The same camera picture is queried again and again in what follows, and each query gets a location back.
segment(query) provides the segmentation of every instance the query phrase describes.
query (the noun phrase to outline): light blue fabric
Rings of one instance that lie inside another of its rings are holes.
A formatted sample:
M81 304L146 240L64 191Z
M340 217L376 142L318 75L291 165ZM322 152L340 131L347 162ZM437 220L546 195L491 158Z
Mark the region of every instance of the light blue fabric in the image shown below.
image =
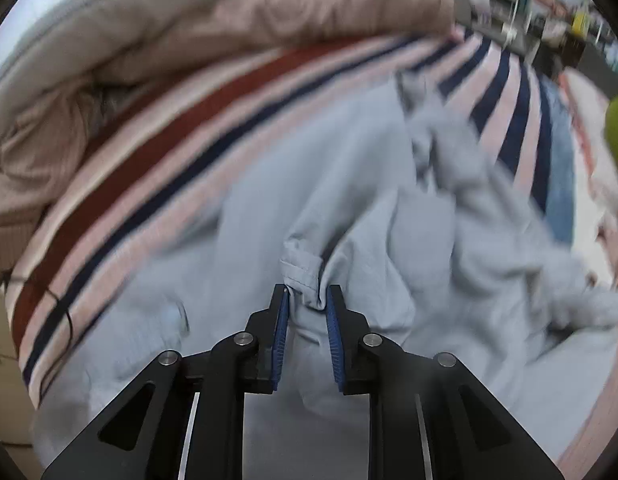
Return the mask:
M546 219L557 241L573 243L574 169L571 117L560 100L558 87L542 77L551 114L551 172L547 195Z
M366 477L369 400L334 381L330 284L372 332L414 354L457 355L559 457L608 377L615 339L589 345L602 351L587 360L562 352L556 373L560 346L541 353L547 327L601 333L618 323L618 294L589 286L511 180L474 127L409 73L336 100L128 280L36 413L41 462L160 351L211 349L282 282L293 291L284 367L274 396L245 399L246 480ZM538 399L548 383L560 394Z

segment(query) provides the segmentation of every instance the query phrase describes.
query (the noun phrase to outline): pink stripe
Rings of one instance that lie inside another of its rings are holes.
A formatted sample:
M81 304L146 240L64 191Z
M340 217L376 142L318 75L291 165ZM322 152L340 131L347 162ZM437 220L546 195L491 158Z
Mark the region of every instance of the pink stripe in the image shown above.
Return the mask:
M518 170L514 178L514 186L526 196L531 194L531 187L534 183L535 159L538 151L538 138L540 137L540 88L535 71L527 70L527 73L529 74L529 88L531 90L529 118L526 122Z
M182 225L188 222L200 207L225 193L228 186L240 176L244 168L262 154L272 142L292 131L298 124L310 120L316 112L342 97L344 92L359 89L373 80L390 75L398 67L417 62L438 48L440 44L439 41L419 43L411 49L400 51L390 58L376 62L367 70L343 76L334 81L325 91L305 99L304 102L286 111L272 123L261 126L257 132L231 150L225 159L215 165L209 173L199 177L180 195L174 197L159 216L152 218L141 231L129 237L107 262L99 267L72 306L72 320L77 332L84 330L84 327L98 312L100 305L115 293L132 269L150 256L156 248L177 236ZM66 341L67 338L66 334L63 337L63 332L66 332L66 328L57 330L52 342L45 349L33 370L30 395L34 401L38 396L41 376L58 352L63 349L62 341Z
M481 39L477 34L474 34L462 46L456 48L448 56L444 56L430 69L425 70L425 78L437 82L452 75L467 59L475 54L480 46Z
M580 432L558 460L565 480L582 480L618 430L618 346L614 367Z
M156 189L159 189L164 183L174 177L184 166L189 164L205 146L217 139L226 129L240 122L244 116L262 107L266 101L286 95L290 89L295 88L299 84L315 78L320 73L328 72L351 59L358 59L360 56L377 52L378 49L387 46L391 41L393 41L391 38L380 38L365 41L362 44L358 43L355 46L340 50L330 56L305 65L287 76L278 78L260 92L234 101L227 110L214 118L213 121L206 123L197 132L189 136L189 139L183 142L174 152L163 158L159 164L152 168L147 176L135 182L134 185L118 199L116 205L110 208L89 228L89 231L81 237L81 240L72 248L67 258L65 258L61 269L55 275L49 289L53 290L56 295L63 294L67 289L68 283L70 283L76 275L76 269L82 267L92 254L94 246L97 246L95 240L102 240L116 230L140 203L144 202ZM205 78L197 78L197 80L201 83L205 82ZM162 107L163 105L163 102L159 102L152 105L151 108ZM139 127L142 126L145 126L145 123L139 124ZM164 123L161 123L160 126L153 124L152 127L158 128L158 130L151 129L151 135L148 135L147 131L143 130L142 135L139 134L139 136L148 139L155 135L161 126L164 126ZM21 366L24 366L27 362L40 327L54 307L54 301L49 301L49 295L46 296L47 298L43 298L38 306L36 306L32 318L25 329L25 334L23 335L19 349L19 363Z
M491 44L483 62L455 89L447 100L447 106L464 116L471 114L498 71L500 52Z
M506 126L511 122L520 91L520 63L518 57L509 58L509 76L502 89L500 100L495 110L484 126L480 145L493 162L498 160L498 154L506 137Z

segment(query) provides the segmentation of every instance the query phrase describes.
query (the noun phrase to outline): navy stripe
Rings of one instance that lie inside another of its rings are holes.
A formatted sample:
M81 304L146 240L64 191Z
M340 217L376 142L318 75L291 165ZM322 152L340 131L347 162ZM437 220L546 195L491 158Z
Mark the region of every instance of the navy stripe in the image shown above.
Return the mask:
M388 54L405 48L417 42L418 40L419 38L416 37L409 37L404 40L400 40L380 52L376 52L375 54L372 54L370 56L366 56L357 61L350 62L346 65L343 65L337 70L320 76L313 81L296 89L294 92L291 92L291 94L287 95L281 100L266 105L252 117L239 124L238 126L234 127L233 129L229 130L223 137L218 139L205 152L199 155L196 160L194 160L169 184L163 187L163 189L161 189L153 197L147 200L147 202L140 206L140 208L138 208L132 215L130 215L127 220L114 233L112 233L107 240L103 242L103 244L89 259L89 261L84 264L80 272L77 273L75 278L67 287L67 291L65 292L64 296L60 298L60 301L58 301L56 306L47 316L45 323L43 323L43 326L41 327L38 335L36 336L36 340L32 347L32 353L27 359L25 368L22 371L22 376L27 386L29 385L32 376L33 367L38 361L48 341L51 339L52 335L57 329L59 323L61 323L65 315L65 311L68 310L70 305L76 300L77 296L80 294L80 291L89 281L94 272L96 272L96 269L100 266L102 261L108 256L108 254L114 251L119 245L119 243L121 243L121 241L128 237L130 233L134 232L135 229L140 227L145 221L147 221L147 219L151 218L151 216L153 216L156 211L158 211L160 208L163 208L169 202L169 200L179 192L180 189L187 186L187 184L189 184L194 178L203 173L234 143L238 142L238 140L242 139L246 134L250 133L255 127L259 126L259 124L269 120L275 114L279 113L283 108L290 105L294 101L305 97L311 92L317 91L321 86L327 84L337 76L347 72L352 72L355 69L358 69L369 62L380 59L384 56L387 56ZM444 50L445 46L439 49L438 52ZM435 59L436 54L437 53L429 56L429 58Z
M473 72L476 67L482 63L482 60L487 56L489 52L489 45L491 42L486 38L482 38L482 43L476 50L475 54L471 56L458 70L455 71L448 78L444 79L438 84L438 89L443 97L449 97L449 94L453 92L462 82Z
M546 89L541 81L538 81L538 86L540 87L540 134L538 136L538 150L535 159L534 184L531 187L531 196L535 198L538 207L545 213L551 174L552 126Z
M518 170L522 140L524 139L526 123L529 120L529 97L529 77L524 63L520 63L520 91L518 92L518 102L516 102L513 117L506 129L506 137L502 142L502 148L500 148L500 153L498 154L498 159L509 168L512 174L516 174Z
M498 71L493 81L491 81L489 88L486 89L481 99L471 111L471 119L475 123L475 127L480 135L482 135L484 126L486 126L493 110L496 109L496 104L498 104L502 96L502 91L505 88L506 80L508 80L509 76L510 58L510 52L508 50L503 50L500 54Z
M433 65L433 63L440 61L444 56L449 54L457 46L458 46L457 43L454 43L453 41L447 41L443 46L441 46L433 54L429 54L429 56L425 57L425 59L416 63L413 66L410 66L406 70L408 70L409 72L419 72L424 67Z

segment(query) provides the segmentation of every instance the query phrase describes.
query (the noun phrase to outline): yellow object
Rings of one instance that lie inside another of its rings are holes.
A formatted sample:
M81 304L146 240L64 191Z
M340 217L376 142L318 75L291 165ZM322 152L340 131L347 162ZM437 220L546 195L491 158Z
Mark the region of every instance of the yellow object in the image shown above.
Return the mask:
M586 38L588 34L588 28L591 23L588 12L586 10L579 10L576 12L576 17L573 19L573 32L579 34L583 38Z

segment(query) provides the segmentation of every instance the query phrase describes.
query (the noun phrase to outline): blue gripper pad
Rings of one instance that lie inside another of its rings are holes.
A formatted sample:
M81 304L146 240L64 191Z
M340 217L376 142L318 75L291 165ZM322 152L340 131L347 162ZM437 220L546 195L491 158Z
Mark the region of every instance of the blue gripper pad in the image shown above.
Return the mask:
M331 291L327 288L327 334L329 335L329 350L331 351L331 365L333 366L333 378L336 380L338 389L343 391L345 386L345 352L340 336L340 326L336 316L336 307L333 304Z
M276 331L271 347L271 382L274 391L278 390L278 383L282 375L282 361L285 357L285 340L287 339L287 323L289 322L289 290L282 295L276 319Z

